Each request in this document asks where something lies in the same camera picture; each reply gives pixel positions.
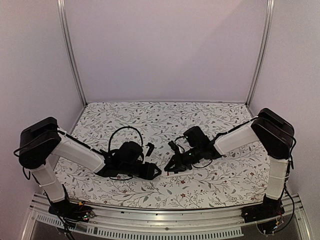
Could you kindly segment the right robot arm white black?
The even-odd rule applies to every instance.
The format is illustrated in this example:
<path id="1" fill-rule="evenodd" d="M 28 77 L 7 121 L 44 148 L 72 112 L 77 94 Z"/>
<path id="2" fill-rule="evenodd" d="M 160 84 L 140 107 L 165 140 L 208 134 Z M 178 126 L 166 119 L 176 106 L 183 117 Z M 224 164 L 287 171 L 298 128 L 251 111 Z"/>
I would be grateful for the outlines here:
<path id="1" fill-rule="evenodd" d="M 191 170 L 200 160 L 216 160 L 222 156 L 260 143 L 270 161 L 268 184 L 264 203 L 259 206 L 258 213 L 262 218 L 269 218 L 278 210 L 278 203 L 285 191 L 285 183 L 293 168 L 292 150 L 296 145 L 295 129 L 291 123 L 283 119 L 269 108 L 263 108 L 257 116 L 238 126 L 218 133 L 209 139 L 199 126 L 193 126 L 182 134 L 190 149 L 181 153 L 180 147 L 170 141 L 174 151 L 164 167 L 165 172 L 181 173 Z"/>

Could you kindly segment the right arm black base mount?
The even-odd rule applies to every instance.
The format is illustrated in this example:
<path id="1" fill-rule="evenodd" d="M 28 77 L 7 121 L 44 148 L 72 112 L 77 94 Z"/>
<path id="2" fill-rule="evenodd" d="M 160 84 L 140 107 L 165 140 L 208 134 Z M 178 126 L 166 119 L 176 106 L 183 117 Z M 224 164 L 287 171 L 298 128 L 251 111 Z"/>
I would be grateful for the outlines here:
<path id="1" fill-rule="evenodd" d="M 273 218 L 285 213 L 281 199 L 271 199 L 264 196 L 263 201 L 257 205 L 246 206 L 241 209 L 241 217 L 245 223 L 256 222 Z"/>

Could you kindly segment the white red remote control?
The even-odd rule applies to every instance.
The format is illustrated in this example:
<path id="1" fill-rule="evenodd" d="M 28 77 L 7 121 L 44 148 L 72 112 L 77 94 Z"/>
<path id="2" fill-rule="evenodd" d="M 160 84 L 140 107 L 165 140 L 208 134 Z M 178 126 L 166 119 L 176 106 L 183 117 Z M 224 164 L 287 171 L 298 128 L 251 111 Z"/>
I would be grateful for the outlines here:
<path id="1" fill-rule="evenodd" d="M 182 171 L 182 172 L 165 172 L 163 177 L 164 178 L 172 178 L 172 177 L 182 177 L 182 176 L 188 176 L 188 175 L 192 175 L 193 174 L 193 170 L 186 170 L 186 171 Z"/>

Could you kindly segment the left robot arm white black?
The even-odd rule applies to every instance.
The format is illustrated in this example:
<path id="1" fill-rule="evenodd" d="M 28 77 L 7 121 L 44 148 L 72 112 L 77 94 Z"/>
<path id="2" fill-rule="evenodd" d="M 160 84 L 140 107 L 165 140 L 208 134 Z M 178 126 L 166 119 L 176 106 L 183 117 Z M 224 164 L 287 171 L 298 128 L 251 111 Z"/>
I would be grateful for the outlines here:
<path id="1" fill-rule="evenodd" d="M 19 148 L 13 154 L 35 177 L 63 217 L 70 217 L 75 210 L 47 161 L 51 155 L 68 159 L 103 178 L 127 175 L 151 181 L 162 173 L 155 163 L 145 161 L 142 144 L 127 141 L 118 149 L 96 150 L 59 128 L 54 117 L 47 117 L 24 129 L 20 134 Z"/>

